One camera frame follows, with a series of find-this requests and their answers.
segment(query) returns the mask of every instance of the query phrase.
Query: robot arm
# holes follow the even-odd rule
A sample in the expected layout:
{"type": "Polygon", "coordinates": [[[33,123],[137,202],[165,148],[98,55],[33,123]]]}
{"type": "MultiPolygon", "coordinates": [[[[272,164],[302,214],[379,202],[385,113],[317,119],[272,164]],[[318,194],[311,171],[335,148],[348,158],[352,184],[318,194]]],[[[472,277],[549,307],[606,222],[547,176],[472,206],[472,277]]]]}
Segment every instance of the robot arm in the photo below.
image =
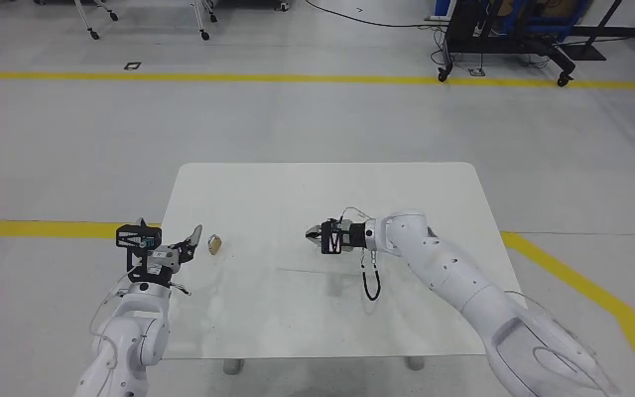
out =
{"type": "Polygon", "coordinates": [[[128,251],[126,275],[132,284],[121,294],[112,316],[94,333],[96,358],[81,375],[75,397],[146,396],[146,367],[159,363],[168,344],[170,287],[190,294],[172,283],[172,275],[193,259],[201,232],[199,225],[183,242],[161,245],[161,229],[147,226],[143,219],[117,230],[117,246],[128,251]]]}
{"type": "Polygon", "coordinates": [[[330,219],[310,229],[307,238],[323,254],[361,247],[402,257],[476,330],[492,371],[512,396],[619,395],[570,332],[517,304],[469,258],[439,239],[422,213],[398,212],[365,223],[330,219]]]}

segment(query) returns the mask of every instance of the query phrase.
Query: epoxy floor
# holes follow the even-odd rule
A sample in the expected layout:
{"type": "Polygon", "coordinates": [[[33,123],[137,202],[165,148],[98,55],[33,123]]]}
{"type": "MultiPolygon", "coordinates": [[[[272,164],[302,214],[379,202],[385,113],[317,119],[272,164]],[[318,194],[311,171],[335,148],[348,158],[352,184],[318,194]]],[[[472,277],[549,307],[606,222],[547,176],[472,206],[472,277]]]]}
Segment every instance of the epoxy floor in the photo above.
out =
{"type": "MultiPolygon", "coordinates": [[[[207,43],[186,1],[108,4],[117,23],[86,7],[95,42],[71,3],[0,2],[0,73],[122,72],[141,62],[139,73],[436,76],[431,30],[363,25],[300,0],[287,13],[220,3],[219,22],[205,22],[207,43]]],[[[420,23],[433,8],[319,4],[393,24],[420,23]]],[[[578,63],[576,79],[635,79],[635,42],[598,48],[608,61],[578,63]]],[[[479,62],[464,56],[450,79],[479,62]]],[[[484,68],[486,78],[558,75],[515,57],[485,56],[484,68]]],[[[633,109],[632,89],[2,78],[0,219],[160,222],[190,162],[466,161],[501,230],[522,232],[632,308],[633,109]]],[[[615,318],[509,253],[523,291],[597,352],[624,396],[635,395],[635,355],[615,318]]],[[[87,323],[123,269],[124,253],[107,240],[0,238],[3,395],[72,393],[90,359],[87,323]]],[[[398,357],[253,360],[236,377],[221,367],[164,360],[149,369],[149,395],[508,395],[481,356],[433,357],[421,372],[398,357]]]]}

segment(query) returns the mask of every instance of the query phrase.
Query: black cable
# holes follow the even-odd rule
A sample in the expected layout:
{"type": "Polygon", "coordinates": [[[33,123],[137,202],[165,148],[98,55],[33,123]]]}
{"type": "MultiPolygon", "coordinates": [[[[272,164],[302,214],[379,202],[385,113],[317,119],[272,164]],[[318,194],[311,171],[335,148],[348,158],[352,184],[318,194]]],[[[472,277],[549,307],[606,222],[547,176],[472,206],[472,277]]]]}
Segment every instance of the black cable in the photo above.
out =
{"type": "Polygon", "coordinates": [[[309,1],[309,0],[305,0],[305,1],[306,1],[307,3],[309,3],[309,5],[311,5],[311,6],[315,7],[315,8],[317,8],[317,9],[319,9],[319,10],[322,10],[322,11],[324,11],[324,12],[327,12],[327,13],[329,13],[329,14],[337,15],[337,16],[339,16],[339,17],[346,18],[346,19],[350,19],[350,20],[355,21],[355,22],[361,22],[362,24],[368,24],[368,25],[373,25],[373,26],[383,26],[383,27],[385,27],[385,28],[419,28],[419,27],[447,26],[447,25],[440,25],[440,24],[413,24],[413,25],[390,25],[390,24],[380,24],[380,23],[377,23],[377,22],[364,21],[363,19],[358,19],[358,18],[355,18],[355,17],[351,17],[351,16],[346,15],[346,14],[340,14],[340,13],[338,13],[338,12],[335,12],[335,11],[332,11],[332,10],[327,10],[327,9],[325,9],[325,8],[322,8],[322,7],[320,7],[320,6],[318,6],[318,5],[314,4],[314,3],[312,3],[312,2],[311,2],[311,1],[309,1]]]}
{"type": "Polygon", "coordinates": [[[381,281],[379,280],[379,272],[377,271],[377,264],[373,262],[373,269],[375,270],[375,280],[377,280],[377,292],[375,293],[374,297],[371,296],[370,293],[368,292],[368,283],[366,282],[366,270],[364,267],[364,253],[365,251],[362,251],[361,260],[359,261],[361,263],[361,277],[364,279],[364,292],[366,293],[366,297],[370,300],[370,302],[374,302],[377,300],[377,298],[379,298],[379,293],[381,292],[381,281]]]}
{"type": "MultiPolygon", "coordinates": [[[[617,38],[617,39],[606,39],[606,40],[596,40],[594,41],[594,43],[603,43],[603,42],[618,42],[620,40],[628,40],[628,39],[633,39],[633,38],[617,38]]],[[[571,43],[558,43],[558,44],[554,44],[554,47],[565,47],[565,46],[571,46],[573,44],[584,44],[586,43],[588,40],[584,40],[582,42],[571,42],[571,43]]]]}
{"type": "Polygon", "coordinates": [[[379,272],[377,270],[375,270],[375,279],[377,280],[377,293],[375,293],[374,297],[370,296],[370,293],[368,292],[368,285],[366,284],[366,272],[361,274],[363,279],[364,279],[364,291],[366,292],[366,297],[371,301],[374,302],[377,300],[377,298],[379,298],[379,293],[381,292],[381,282],[379,281],[379,272]]]}

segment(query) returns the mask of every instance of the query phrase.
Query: yellow stripe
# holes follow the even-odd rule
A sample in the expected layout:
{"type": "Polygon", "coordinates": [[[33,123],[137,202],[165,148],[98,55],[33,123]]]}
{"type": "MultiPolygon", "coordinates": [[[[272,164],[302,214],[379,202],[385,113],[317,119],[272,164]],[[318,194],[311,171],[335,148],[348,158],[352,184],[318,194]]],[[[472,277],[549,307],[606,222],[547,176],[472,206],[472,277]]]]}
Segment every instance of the yellow stripe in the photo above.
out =
{"type": "MultiPolygon", "coordinates": [[[[0,237],[113,238],[115,230],[122,224],[124,223],[0,220],[0,237]]],[[[635,312],[631,307],[520,234],[503,231],[501,236],[507,248],[517,250],[611,313],[635,351],[635,312]]]]}
{"type": "MultiPolygon", "coordinates": [[[[0,79],[21,80],[114,80],[114,81],[190,81],[190,82],[304,82],[347,84],[441,85],[436,76],[336,75],[336,74],[232,74],[232,73],[100,73],[0,71],[0,79]]],[[[451,77],[444,84],[507,87],[556,87],[552,79],[451,77]]],[[[635,81],[571,81],[570,88],[635,89],[635,81]]]]}
{"type": "Polygon", "coordinates": [[[609,292],[593,284],[592,281],[577,273],[557,258],[551,256],[541,248],[524,238],[518,233],[504,231],[501,233],[503,242],[508,248],[512,248],[523,254],[527,259],[540,265],[570,287],[596,302],[604,310],[612,314],[626,335],[626,339],[635,351],[635,311],[612,296],[609,292]]]}
{"type": "Polygon", "coordinates": [[[0,220],[0,237],[112,238],[124,223],[0,220]]]}

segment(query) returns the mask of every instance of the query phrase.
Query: white table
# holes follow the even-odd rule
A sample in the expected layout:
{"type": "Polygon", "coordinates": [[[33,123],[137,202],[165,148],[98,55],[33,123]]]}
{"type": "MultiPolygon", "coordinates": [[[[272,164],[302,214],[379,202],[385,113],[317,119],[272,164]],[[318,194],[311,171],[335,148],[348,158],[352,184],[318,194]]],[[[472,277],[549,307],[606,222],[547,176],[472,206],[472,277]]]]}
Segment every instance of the white table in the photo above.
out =
{"type": "Polygon", "coordinates": [[[423,211],[492,281],[520,291],[469,164],[187,164],[163,240],[179,241],[199,223],[203,238],[175,276],[192,296],[172,294],[164,357],[483,354],[476,332],[399,258],[378,255],[382,291],[371,303],[359,251],[321,255],[305,239],[309,227],[349,205],[374,217],[423,211]],[[206,250],[212,233],[223,240],[215,256],[206,250]]]}

